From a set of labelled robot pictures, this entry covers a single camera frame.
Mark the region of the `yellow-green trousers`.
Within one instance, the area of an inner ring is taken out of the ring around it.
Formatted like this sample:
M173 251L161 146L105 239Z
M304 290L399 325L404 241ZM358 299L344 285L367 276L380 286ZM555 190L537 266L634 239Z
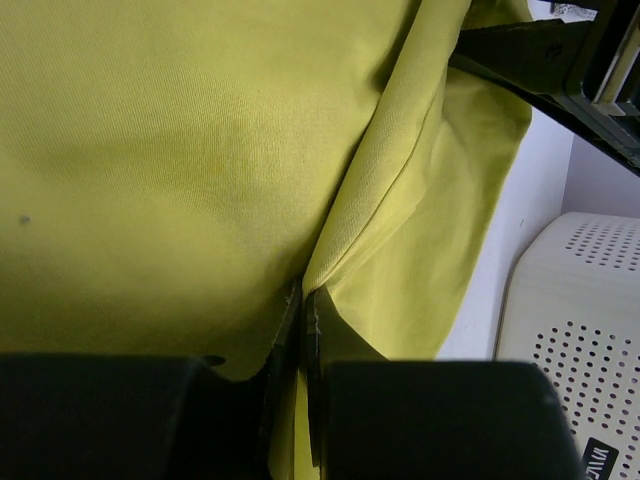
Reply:
M432 360L531 121L524 1L5 1L1 350L265 364L295 284Z

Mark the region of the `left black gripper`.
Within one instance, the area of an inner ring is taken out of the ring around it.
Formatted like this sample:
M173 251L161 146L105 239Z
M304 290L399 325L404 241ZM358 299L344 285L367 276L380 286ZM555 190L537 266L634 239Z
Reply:
M639 3L569 4L593 18L463 30L449 66L515 94L637 175Z

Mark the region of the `cream perforated laundry basket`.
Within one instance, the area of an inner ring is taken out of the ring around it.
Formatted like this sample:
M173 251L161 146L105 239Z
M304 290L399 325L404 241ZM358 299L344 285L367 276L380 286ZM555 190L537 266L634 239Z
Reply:
M587 478L638 478L638 219L553 221L513 269L495 356L545 373Z

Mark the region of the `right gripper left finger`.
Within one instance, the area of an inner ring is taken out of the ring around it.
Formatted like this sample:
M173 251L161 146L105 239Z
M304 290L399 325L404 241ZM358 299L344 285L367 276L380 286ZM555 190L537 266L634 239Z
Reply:
M294 283L245 380L213 355L3 355L2 477L291 478L301 306Z

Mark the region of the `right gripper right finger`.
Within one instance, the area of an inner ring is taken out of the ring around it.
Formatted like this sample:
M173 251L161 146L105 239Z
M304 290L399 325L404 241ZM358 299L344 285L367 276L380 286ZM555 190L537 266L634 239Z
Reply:
M324 479L581 479L559 398L528 363L389 360L305 303L313 464Z

